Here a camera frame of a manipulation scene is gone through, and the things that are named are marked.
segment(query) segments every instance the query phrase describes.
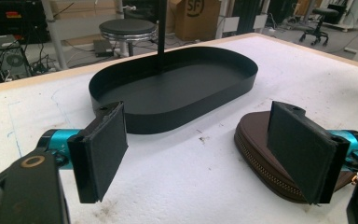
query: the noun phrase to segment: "metal zipper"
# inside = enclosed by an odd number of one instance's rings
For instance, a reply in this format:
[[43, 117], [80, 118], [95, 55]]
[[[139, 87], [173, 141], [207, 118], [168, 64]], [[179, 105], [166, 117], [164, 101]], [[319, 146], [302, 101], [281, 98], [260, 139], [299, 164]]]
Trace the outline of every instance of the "metal zipper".
[[355, 175], [352, 179], [351, 179], [351, 184], [352, 185], [357, 185], [358, 182], [358, 175]]
[[241, 150], [244, 153], [245, 157], [248, 159], [248, 161], [254, 166], [256, 170], [259, 171], [260, 174], [262, 174], [265, 178], [270, 180], [272, 183], [276, 184], [277, 186], [281, 187], [282, 189], [285, 189], [286, 191], [293, 193], [295, 195], [303, 197], [303, 194], [299, 189], [295, 189], [292, 186], [287, 185], [286, 183], [282, 182], [280, 179], [276, 178], [274, 175], [272, 175], [268, 170], [266, 170], [249, 152], [249, 150], [246, 148], [246, 146], [243, 144], [241, 139], [238, 137], [237, 134], [234, 134], [234, 137], [237, 139], [237, 143], [241, 145]]

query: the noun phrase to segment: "office chair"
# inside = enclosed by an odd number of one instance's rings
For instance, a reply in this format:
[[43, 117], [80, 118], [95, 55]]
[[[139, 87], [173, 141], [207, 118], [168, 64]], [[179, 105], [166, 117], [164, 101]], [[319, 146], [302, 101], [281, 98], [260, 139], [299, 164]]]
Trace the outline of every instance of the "office chair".
[[312, 10], [312, 13], [321, 15], [321, 18], [319, 19], [318, 25], [315, 29], [306, 30], [304, 31], [304, 34], [299, 39], [300, 42], [303, 42], [305, 37], [307, 35], [314, 35], [316, 36], [315, 41], [310, 43], [312, 46], [316, 45], [317, 43], [321, 42], [321, 36], [325, 37], [326, 40], [324, 41], [324, 46], [327, 45], [328, 42], [328, 34], [321, 31], [322, 24], [324, 23], [324, 18], [327, 17], [336, 17], [338, 15], [338, 11], [331, 9], [331, 8], [320, 8], [316, 7]]
[[116, 19], [100, 25], [103, 38], [128, 43], [129, 55], [133, 56], [134, 41], [150, 40], [156, 36], [157, 26], [151, 21]]

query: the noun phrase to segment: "cable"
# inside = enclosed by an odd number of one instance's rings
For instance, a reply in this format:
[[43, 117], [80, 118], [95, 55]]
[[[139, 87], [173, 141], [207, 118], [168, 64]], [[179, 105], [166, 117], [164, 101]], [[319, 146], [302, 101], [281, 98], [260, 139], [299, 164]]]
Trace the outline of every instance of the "cable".
[[50, 59], [48, 54], [46, 54], [43, 58], [37, 60], [34, 63], [30, 63], [30, 67], [33, 71], [34, 76], [43, 75], [46, 74], [49, 71], [50, 65], [49, 63], [56, 62], [55, 59]]
[[187, 46], [187, 45], [192, 45], [192, 44], [197, 44], [197, 42], [196, 41], [185, 42], [182, 46]]
[[179, 44], [179, 46], [180, 46], [179, 41], [174, 41], [173, 43], [168, 43], [167, 41], [165, 41], [165, 45], [168, 45], [168, 46], [173, 46], [173, 45], [176, 45], [176, 44]]
[[355, 23], [356, 23], [356, 21], [354, 19], [354, 15], [353, 15], [353, 13], [351, 13], [351, 11], [349, 11], [348, 13], [352, 15], [352, 23], [353, 23], [352, 29], [354, 29], [354, 26], [355, 26]]
[[[139, 46], [139, 44], [142, 44], [142, 43], [150, 43], [150, 44], [147, 46]], [[157, 45], [157, 43], [158, 43], [158, 41], [155, 41], [155, 43], [153, 43], [151, 41], [138, 41], [133, 46], [137, 47], [137, 48], [150, 48], [150, 47]]]
[[95, 16], [97, 16], [97, 4], [98, 4], [98, 0], [95, 0], [95, 2], [94, 2], [94, 13], [95, 13]]
[[[23, 14], [22, 17], [23, 18], [30, 18], [30, 16], [28, 15], [28, 12], [27, 12], [27, 8], [26, 8], [26, 3], [25, 2], [22, 2], [21, 3], [21, 13]], [[21, 32], [20, 32], [20, 36], [23, 38], [23, 39], [26, 39], [26, 43], [25, 43], [25, 46], [23, 47], [23, 50], [24, 52], [27, 50], [28, 48], [28, 45], [29, 45], [29, 42], [31, 40], [31, 34], [35, 34], [35, 37], [36, 39], [38, 40], [38, 44], [40, 44], [42, 46], [40, 52], [39, 52], [39, 62], [41, 63], [41, 59], [42, 59], [42, 52], [43, 52], [43, 48], [44, 48], [44, 45], [43, 45], [43, 41], [42, 41], [42, 38], [41, 36], [39, 35], [38, 33], [38, 30], [36, 29], [36, 27], [41, 27], [42, 25], [45, 24], [45, 21], [41, 21], [40, 23], [38, 23], [37, 25], [33, 25], [31, 20], [21, 20], [21, 23], [20, 23], [20, 29], [21, 29]], [[7, 52], [11, 49], [11, 47], [14, 45], [14, 44], [17, 44], [19, 43], [19, 47], [16, 49], [16, 52], [15, 53], [18, 53], [18, 50], [20, 48], [22, 48], [21, 46], [21, 43], [20, 43], [20, 39], [16, 39], [14, 42], [10, 43], [0, 54], [0, 70], [2, 70], [2, 66], [4, 65], [3, 64], [3, 60], [5, 59], [4, 55], [7, 54]], [[29, 74], [30, 71], [28, 69], [28, 62], [26, 62], [26, 66], [27, 66], [27, 69], [25, 70], [26, 73], [30, 76], [32, 76], [33, 74]], [[10, 78], [11, 74], [8, 73], [8, 75], [5, 77], [5, 81], [8, 81], [8, 79]]]
[[63, 10], [59, 11], [57, 14], [53, 15], [53, 18], [55, 18], [56, 16], [60, 15], [61, 13], [63, 13], [64, 11], [66, 11], [69, 7], [71, 7], [75, 2], [71, 3], [68, 7], [64, 8]]
[[[4, 48], [4, 50], [2, 50], [2, 52], [0, 53], [0, 72], [4, 78], [4, 81], [7, 82], [9, 81], [9, 77], [11, 76], [10, 74], [10, 70], [12, 68], [13, 65], [11, 65], [11, 67], [8, 70], [3, 71], [3, 65], [4, 65], [4, 59], [5, 59], [5, 54], [7, 54], [7, 52], [9, 52], [11, 50], [11, 46], [13, 46], [15, 43], [18, 43], [19, 40], [14, 40], [13, 42], [11, 42], [7, 47]], [[21, 46], [19, 46], [18, 48], [16, 48], [16, 52], [18, 53], [18, 50], [21, 48]]]
[[276, 30], [276, 28], [277, 28], [277, 23], [275, 22], [274, 17], [272, 16], [272, 13], [269, 13], [268, 15], [271, 16], [272, 26], [273, 26], [272, 29]]
[[223, 19], [222, 19], [219, 23], [217, 23], [216, 29], [219, 29], [219, 27], [220, 27], [220, 25], [222, 24], [222, 22], [226, 19], [226, 16], [225, 16], [225, 15], [219, 15], [219, 18], [220, 18], [220, 17], [222, 17]]
[[327, 51], [326, 53], [337, 53], [337, 52], [339, 52], [339, 51], [342, 51], [343, 49], [345, 49], [354, 39], [356, 39], [356, 37], [358, 36], [358, 34], [354, 37], [354, 38], [352, 38], [349, 42], [348, 42], [348, 44], [346, 44], [344, 47], [342, 47], [341, 49], [337, 49], [337, 50], [333, 50], [333, 51]]
[[80, 64], [76, 64], [76, 65], [73, 65], [73, 66], [70, 66], [69, 68], [76, 68], [76, 67], [80, 67], [80, 66], [86, 66], [86, 65], [90, 65], [90, 64], [94, 64], [94, 63], [99, 63], [99, 62], [102, 62], [104, 60], [108, 60], [110, 58], [112, 58], [114, 56], [109, 56], [109, 57], [106, 57], [106, 58], [103, 58], [101, 60], [97, 60], [97, 61], [94, 61], [94, 62], [91, 62], [91, 63], [80, 63]]
[[290, 30], [295, 30], [298, 27], [303, 27], [303, 28], [309, 28], [309, 29], [315, 29], [315, 27], [310, 26], [310, 25], [305, 25], [305, 24], [301, 24], [299, 21], [296, 20], [295, 17], [290, 17], [287, 19], [287, 25], [291, 27]]
[[[25, 5], [23, 5], [23, 6], [24, 6], [24, 9], [23, 9], [23, 10], [24, 10], [25, 18], [29, 18], [29, 17], [27, 16], [27, 12], [26, 12], [26, 10], [25, 10]], [[36, 75], [36, 74], [45, 74], [45, 73], [49, 70], [48, 63], [46, 63], [46, 66], [44, 66], [43, 63], [42, 63], [42, 60], [43, 60], [44, 58], [46, 58], [46, 56], [42, 58], [42, 53], [43, 53], [43, 49], [44, 49], [45, 45], [43, 44], [43, 41], [42, 41], [42, 39], [41, 39], [41, 37], [40, 37], [38, 31], [37, 31], [36, 28], [32, 25], [32, 23], [31, 23], [30, 21], [28, 21], [28, 24], [29, 24], [29, 27], [31, 28], [32, 32], [29, 32], [29, 33], [28, 33], [26, 47], [28, 46], [28, 43], [29, 43], [29, 41], [30, 41], [30, 39], [31, 39], [31, 33], [35, 33], [35, 36], [36, 36], [36, 38], [37, 38], [37, 40], [38, 40], [38, 45], [40, 44], [40, 45], [42, 46], [41, 48], [39, 47], [39, 48], [40, 48], [40, 51], [39, 51], [39, 60], [36, 62], [36, 64], [35, 64], [34, 67], [32, 67], [32, 66], [30, 65], [30, 67], [31, 67], [31, 69], [32, 69], [32, 71], [33, 71], [33, 73], [31, 74], [31, 76]]]
[[76, 46], [73, 46], [69, 41], [67, 41], [67, 40], [64, 40], [64, 42], [67, 44], [67, 45], [69, 45], [69, 46], [71, 46], [72, 48], [74, 48], [74, 49], [79, 49], [79, 50], [83, 50], [83, 51], [87, 51], [87, 52], [89, 52], [89, 51], [95, 51], [95, 49], [81, 49], [81, 48], [78, 48], [78, 47], [76, 47]]
[[7, 70], [7, 76], [5, 77], [4, 82], [12, 81], [13, 79], [10, 77], [11, 77], [11, 72], [10, 72], [10, 70]]
[[[73, 60], [73, 58], [76, 56], [76, 55], [78, 55], [78, 54], [81, 54], [81, 53], [84, 53], [84, 52], [78, 52], [78, 53], [74, 53], [69, 59], [68, 59], [68, 61], [66, 61], [66, 63], [69, 63], [69, 62], [71, 62], [71, 61], [75, 61], [75, 60]], [[78, 59], [76, 59], [76, 60], [80, 60], [80, 59], [85, 59], [85, 58], [88, 58], [89, 56], [87, 56], [87, 57], [83, 57], [83, 58], [78, 58]]]

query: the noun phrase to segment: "oval tray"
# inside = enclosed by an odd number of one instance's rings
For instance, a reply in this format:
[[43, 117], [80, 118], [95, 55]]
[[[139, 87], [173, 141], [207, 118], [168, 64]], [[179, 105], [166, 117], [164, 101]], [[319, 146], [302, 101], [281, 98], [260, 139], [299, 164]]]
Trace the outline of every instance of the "oval tray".
[[163, 133], [249, 91], [257, 65], [227, 50], [192, 47], [117, 63], [89, 83], [94, 110], [123, 101], [128, 133]]

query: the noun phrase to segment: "leather pouch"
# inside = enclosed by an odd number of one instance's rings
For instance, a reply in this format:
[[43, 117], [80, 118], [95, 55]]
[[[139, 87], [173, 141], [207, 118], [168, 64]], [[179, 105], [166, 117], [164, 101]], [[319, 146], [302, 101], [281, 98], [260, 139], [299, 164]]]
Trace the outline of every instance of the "leather pouch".
[[[237, 126], [234, 141], [252, 170], [278, 196], [294, 203], [307, 203], [290, 175], [267, 148], [269, 111], [255, 112], [243, 116]], [[341, 171], [335, 191], [341, 189], [356, 176], [350, 171]]]

